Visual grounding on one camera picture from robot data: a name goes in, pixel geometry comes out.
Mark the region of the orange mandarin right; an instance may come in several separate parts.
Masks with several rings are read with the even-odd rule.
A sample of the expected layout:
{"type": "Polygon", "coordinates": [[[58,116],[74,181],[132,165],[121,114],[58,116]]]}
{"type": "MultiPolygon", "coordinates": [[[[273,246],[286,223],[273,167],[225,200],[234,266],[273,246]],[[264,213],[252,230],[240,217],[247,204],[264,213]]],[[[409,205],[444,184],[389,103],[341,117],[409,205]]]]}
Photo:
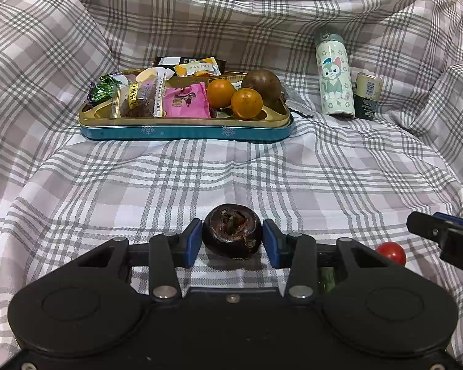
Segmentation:
{"type": "Polygon", "coordinates": [[[261,94],[252,88],[240,88],[231,97],[231,109],[241,119],[257,117],[263,106],[261,94]]]}

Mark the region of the orange mandarin left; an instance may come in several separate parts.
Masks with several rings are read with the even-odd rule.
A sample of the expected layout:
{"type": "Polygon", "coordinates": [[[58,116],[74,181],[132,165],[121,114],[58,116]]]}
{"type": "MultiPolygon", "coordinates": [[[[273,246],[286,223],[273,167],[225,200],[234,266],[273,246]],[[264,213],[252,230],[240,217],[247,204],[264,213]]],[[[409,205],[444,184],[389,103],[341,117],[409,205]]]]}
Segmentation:
{"type": "Polygon", "coordinates": [[[211,108],[223,109],[231,104],[232,96],[235,92],[236,89],[230,81],[216,79],[208,84],[206,97],[211,108]]]}

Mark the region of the yellow pastry packet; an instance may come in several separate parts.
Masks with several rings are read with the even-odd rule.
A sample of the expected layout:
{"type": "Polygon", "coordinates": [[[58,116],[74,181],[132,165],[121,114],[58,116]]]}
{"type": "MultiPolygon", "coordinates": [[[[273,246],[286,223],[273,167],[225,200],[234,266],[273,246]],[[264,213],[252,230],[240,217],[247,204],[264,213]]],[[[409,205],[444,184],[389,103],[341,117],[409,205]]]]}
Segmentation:
{"type": "Polygon", "coordinates": [[[178,64],[174,67],[178,77],[215,77],[221,76],[218,62],[214,57],[178,64]]]}

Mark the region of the silver foil wrapper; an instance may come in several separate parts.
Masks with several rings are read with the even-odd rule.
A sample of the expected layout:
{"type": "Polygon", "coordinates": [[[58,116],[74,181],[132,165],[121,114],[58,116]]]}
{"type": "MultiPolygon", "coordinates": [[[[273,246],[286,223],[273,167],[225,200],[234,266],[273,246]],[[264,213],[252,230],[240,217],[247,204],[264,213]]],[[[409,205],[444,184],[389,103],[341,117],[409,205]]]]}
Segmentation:
{"type": "Polygon", "coordinates": [[[315,111],[296,90],[286,83],[281,83],[281,87],[286,105],[291,111],[294,111],[306,118],[314,117],[315,111]]]}

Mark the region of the black snack packet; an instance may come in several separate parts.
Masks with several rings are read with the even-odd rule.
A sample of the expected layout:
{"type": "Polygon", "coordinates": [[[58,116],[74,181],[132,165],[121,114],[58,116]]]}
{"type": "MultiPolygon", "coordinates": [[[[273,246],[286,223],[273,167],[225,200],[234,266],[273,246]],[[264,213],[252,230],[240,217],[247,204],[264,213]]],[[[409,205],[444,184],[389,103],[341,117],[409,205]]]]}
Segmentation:
{"type": "MultiPolygon", "coordinates": [[[[156,56],[153,59],[154,67],[164,67],[173,69],[178,64],[188,64],[192,62],[197,62],[198,59],[194,57],[176,57],[176,56],[156,56]]],[[[222,59],[216,59],[217,66],[220,72],[223,74],[227,67],[227,61],[222,59]]]]}

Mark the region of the green cucumber piece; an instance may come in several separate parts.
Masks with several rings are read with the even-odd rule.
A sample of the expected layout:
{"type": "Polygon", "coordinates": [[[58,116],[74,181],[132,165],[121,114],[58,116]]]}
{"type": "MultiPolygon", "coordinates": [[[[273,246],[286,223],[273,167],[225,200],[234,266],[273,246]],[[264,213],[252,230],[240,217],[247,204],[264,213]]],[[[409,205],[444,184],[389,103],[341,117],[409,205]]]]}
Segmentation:
{"type": "Polygon", "coordinates": [[[331,292],[336,286],[335,269],[333,267],[321,267],[319,271],[319,282],[323,293],[331,292]]]}

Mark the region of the cat print thermos bottle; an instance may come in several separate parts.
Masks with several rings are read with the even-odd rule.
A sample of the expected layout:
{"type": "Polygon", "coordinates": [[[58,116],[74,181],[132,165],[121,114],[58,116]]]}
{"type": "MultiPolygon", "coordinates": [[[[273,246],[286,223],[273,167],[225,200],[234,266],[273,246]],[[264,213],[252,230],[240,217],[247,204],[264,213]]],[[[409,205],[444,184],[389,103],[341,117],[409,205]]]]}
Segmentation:
{"type": "Polygon", "coordinates": [[[353,86],[343,38],[331,28],[320,28],[315,34],[315,53],[323,113],[353,119],[353,86]]]}

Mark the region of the clear brown date snack packet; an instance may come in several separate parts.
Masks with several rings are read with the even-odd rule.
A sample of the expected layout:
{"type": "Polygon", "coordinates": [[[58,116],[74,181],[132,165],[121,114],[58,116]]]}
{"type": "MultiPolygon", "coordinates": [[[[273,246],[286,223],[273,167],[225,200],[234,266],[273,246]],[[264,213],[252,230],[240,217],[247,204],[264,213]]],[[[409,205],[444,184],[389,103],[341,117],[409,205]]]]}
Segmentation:
{"type": "Polygon", "coordinates": [[[113,87],[110,102],[112,118],[160,118],[165,86],[163,75],[151,76],[144,82],[113,87]]]}

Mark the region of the orange mandarin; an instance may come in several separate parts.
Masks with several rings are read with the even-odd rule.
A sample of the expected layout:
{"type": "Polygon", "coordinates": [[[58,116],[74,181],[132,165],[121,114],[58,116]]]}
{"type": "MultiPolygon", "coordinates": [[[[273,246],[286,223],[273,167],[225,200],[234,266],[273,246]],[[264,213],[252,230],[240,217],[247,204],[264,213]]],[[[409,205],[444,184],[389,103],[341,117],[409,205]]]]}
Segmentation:
{"type": "Polygon", "coordinates": [[[211,108],[223,109],[231,104],[232,96],[235,92],[236,89],[230,81],[216,79],[208,84],[206,97],[211,108]]]}
{"type": "Polygon", "coordinates": [[[241,119],[257,117],[263,106],[261,94],[252,88],[240,88],[231,97],[231,109],[241,119]]]}

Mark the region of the gold and teal tin tray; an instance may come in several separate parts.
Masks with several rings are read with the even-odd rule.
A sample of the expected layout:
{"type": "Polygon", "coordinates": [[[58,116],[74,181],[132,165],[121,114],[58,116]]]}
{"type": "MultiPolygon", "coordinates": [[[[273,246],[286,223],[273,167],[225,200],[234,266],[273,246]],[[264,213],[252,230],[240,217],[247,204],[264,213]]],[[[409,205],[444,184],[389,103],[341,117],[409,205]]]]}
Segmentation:
{"type": "Polygon", "coordinates": [[[291,133],[294,119],[281,94],[274,103],[265,103],[256,119],[239,119],[231,109],[212,109],[209,119],[138,117],[114,118],[106,101],[78,109],[82,135],[88,139],[172,140],[231,139],[251,142],[274,142],[291,133]]]}

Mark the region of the white snack packet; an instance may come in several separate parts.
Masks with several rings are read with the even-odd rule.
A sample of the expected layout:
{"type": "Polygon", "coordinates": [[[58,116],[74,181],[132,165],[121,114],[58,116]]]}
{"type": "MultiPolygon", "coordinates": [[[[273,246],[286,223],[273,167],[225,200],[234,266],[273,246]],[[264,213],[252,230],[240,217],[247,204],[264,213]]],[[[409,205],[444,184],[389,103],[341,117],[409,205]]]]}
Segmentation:
{"type": "Polygon", "coordinates": [[[227,80],[232,84],[235,90],[242,88],[242,80],[245,78],[244,75],[233,75],[230,76],[227,80]]]}

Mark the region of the green foil candy wrapper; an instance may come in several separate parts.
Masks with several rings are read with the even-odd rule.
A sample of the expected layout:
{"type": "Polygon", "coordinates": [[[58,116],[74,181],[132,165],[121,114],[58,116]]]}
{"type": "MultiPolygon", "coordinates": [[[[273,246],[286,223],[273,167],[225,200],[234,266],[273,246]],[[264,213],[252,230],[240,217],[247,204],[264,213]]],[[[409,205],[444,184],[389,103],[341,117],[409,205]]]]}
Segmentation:
{"type": "Polygon", "coordinates": [[[110,100],[119,87],[128,85],[128,78],[124,74],[102,75],[98,82],[90,83],[86,104],[90,107],[100,105],[110,100]]]}

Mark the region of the white wrapped yellow cake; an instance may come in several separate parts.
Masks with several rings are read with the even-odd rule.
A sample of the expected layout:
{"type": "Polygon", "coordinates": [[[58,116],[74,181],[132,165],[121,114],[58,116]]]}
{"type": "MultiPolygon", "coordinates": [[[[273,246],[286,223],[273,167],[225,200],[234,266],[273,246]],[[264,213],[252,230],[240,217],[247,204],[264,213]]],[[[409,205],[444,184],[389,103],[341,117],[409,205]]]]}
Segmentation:
{"type": "Polygon", "coordinates": [[[154,67],[154,68],[146,68],[142,72],[136,75],[135,82],[136,83],[143,83],[147,80],[159,80],[159,81],[167,81],[171,79],[175,75],[175,72],[170,68],[164,67],[154,67]]]}

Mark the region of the brown round passion fruit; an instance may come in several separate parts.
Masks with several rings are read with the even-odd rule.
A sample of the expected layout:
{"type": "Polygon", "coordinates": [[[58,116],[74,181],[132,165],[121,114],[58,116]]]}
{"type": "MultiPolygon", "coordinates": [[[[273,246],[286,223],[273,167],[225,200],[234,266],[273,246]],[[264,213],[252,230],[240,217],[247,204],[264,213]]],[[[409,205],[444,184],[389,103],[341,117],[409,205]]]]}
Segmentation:
{"type": "Polygon", "coordinates": [[[266,69],[256,69],[249,72],[243,79],[241,88],[251,88],[257,91],[265,105],[275,104],[282,93],[279,78],[266,69]]]}

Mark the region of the dark purple mangosteen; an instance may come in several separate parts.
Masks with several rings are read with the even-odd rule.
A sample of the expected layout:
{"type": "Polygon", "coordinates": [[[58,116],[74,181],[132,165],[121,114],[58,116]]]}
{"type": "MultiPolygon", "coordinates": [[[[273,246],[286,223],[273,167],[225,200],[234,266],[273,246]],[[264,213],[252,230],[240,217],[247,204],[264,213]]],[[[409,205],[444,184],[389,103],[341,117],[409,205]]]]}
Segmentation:
{"type": "Polygon", "coordinates": [[[218,205],[204,220],[202,241],[220,257],[248,260],[262,245],[262,223],[258,215],[244,205],[218,205]]]}

